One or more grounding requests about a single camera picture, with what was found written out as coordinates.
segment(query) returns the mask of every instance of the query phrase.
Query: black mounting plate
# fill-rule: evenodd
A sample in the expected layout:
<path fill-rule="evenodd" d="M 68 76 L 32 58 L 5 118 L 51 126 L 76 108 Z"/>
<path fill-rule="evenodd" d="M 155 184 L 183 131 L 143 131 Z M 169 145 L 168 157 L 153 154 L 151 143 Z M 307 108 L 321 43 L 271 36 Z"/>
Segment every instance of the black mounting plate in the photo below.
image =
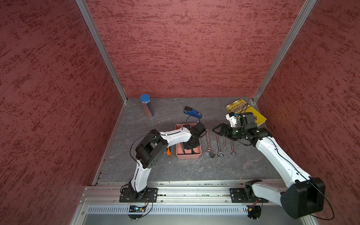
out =
<path fill-rule="evenodd" d="M 254 198 L 251 201 L 246 200 L 244 196 L 244 189 L 245 188 L 229 188 L 232 203 L 255 203 L 257 201 L 257 204 L 259 204 L 269 202 L 263 198 Z"/>
<path fill-rule="evenodd" d="M 154 203 L 156 202 L 157 199 L 157 193 L 158 193 L 158 188 L 146 188 L 144 194 L 142 195 L 146 196 L 147 194 L 148 197 L 151 199 L 151 201 L 153 201 Z M 121 196 L 119 202 L 136 202 L 136 200 L 130 194 L 129 188 L 123 188 L 121 190 Z"/>

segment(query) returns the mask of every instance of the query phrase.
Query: vent grille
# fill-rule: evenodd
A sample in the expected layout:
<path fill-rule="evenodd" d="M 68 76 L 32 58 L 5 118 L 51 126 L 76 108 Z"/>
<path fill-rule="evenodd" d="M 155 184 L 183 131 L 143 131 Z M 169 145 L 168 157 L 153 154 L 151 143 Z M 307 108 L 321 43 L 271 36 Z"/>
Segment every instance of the vent grille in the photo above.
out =
<path fill-rule="evenodd" d="M 87 214 L 138 214 L 128 213 L 129 205 L 90 205 Z M 195 205 L 154 205 L 149 214 L 153 215 L 248 215 L 247 207 L 232 206 L 195 206 Z"/>

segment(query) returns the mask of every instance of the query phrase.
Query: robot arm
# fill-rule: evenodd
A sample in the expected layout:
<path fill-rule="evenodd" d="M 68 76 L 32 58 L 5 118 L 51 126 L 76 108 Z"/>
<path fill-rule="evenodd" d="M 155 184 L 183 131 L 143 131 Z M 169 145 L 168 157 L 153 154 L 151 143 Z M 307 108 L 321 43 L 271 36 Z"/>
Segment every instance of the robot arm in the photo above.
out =
<path fill-rule="evenodd" d="M 142 198 L 141 192 L 146 188 L 151 168 L 161 159 L 168 147 L 183 142 L 186 149 L 196 148 L 200 145 L 199 138 L 204 132 L 205 127 L 200 122 L 192 127 L 184 125 L 169 132 L 151 130 L 135 149 L 137 166 L 134 178 L 129 184 L 132 195 Z"/>
<path fill-rule="evenodd" d="M 287 189 L 262 183 L 261 180 L 245 184 L 248 200 L 264 198 L 272 201 L 297 219 L 323 210 L 325 184 L 320 178 L 312 178 L 300 168 L 277 144 L 265 128 L 258 128 L 252 113 L 240 115 L 241 128 L 220 124 L 213 132 L 231 140 L 244 138 L 261 151 L 284 180 Z"/>
<path fill-rule="evenodd" d="M 320 178 L 312 178 L 301 169 L 277 144 L 265 128 L 258 128 L 252 113 L 240 114 L 241 128 L 220 124 L 213 132 L 231 140 L 244 138 L 261 151 L 278 171 L 287 189 L 262 183 L 261 180 L 248 181 L 244 196 L 248 200 L 264 198 L 284 208 L 288 215 L 296 219 L 323 209 L 325 185 Z M 167 147 L 184 143 L 184 147 L 199 146 L 199 138 L 205 132 L 200 122 L 195 126 L 184 125 L 169 132 L 151 130 L 136 148 L 137 167 L 129 190 L 135 200 L 143 198 L 151 168 L 161 159 Z"/>

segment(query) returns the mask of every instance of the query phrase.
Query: red textured wall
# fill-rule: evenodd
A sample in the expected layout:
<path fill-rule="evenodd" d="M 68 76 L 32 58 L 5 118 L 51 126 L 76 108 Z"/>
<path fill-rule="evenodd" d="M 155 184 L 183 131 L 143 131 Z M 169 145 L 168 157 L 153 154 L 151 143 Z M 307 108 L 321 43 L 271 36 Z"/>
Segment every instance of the red textured wall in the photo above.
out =
<path fill-rule="evenodd" d="M 304 0 L 87 0 L 128 97 L 253 96 Z"/>
<path fill-rule="evenodd" d="M 68 224 L 122 100 L 75 1 L 2 1 L 0 33 L 0 223 Z"/>
<path fill-rule="evenodd" d="M 325 182 L 336 220 L 321 224 L 360 221 L 359 21 L 360 1 L 318 0 L 258 102 L 284 150 Z"/>

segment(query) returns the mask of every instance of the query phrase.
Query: combination wrench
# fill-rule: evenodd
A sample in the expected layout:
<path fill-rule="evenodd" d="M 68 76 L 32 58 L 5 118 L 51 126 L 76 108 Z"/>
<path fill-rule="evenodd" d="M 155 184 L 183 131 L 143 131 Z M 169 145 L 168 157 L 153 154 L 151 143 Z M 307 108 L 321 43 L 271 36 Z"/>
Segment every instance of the combination wrench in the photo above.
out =
<path fill-rule="evenodd" d="M 214 152 L 214 150 L 211 148 L 209 128 L 208 128 L 208 127 L 205 127 L 205 130 L 206 130 L 206 142 L 207 142 L 207 150 L 206 150 L 206 153 L 209 154 L 210 158 L 214 158 L 215 152 Z"/>
<path fill-rule="evenodd" d="M 231 151 L 230 151 L 230 155 L 236 155 L 236 152 L 235 152 L 235 148 L 234 148 L 234 141 L 231 140 Z"/>
<path fill-rule="evenodd" d="M 224 142 L 224 146 L 223 146 L 222 149 L 223 149 L 224 151 L 226 151 L 226 150 L 228 149 L 228 147 L 226 146 L 226 137 L 225 137 L 225 136 L 222 137 L 222 141 Z"/>
<path fill-rule="evenodd" d="M 222 153 L 221 147 L 220 147 L 219 135 L 218 135 L 218 134 L 215 134 L 215 138 L 216 138 L 216 143 L 217 143 L 217 156 L 218 156 L 219 158 L 224 157 L 224 153 Z"/>

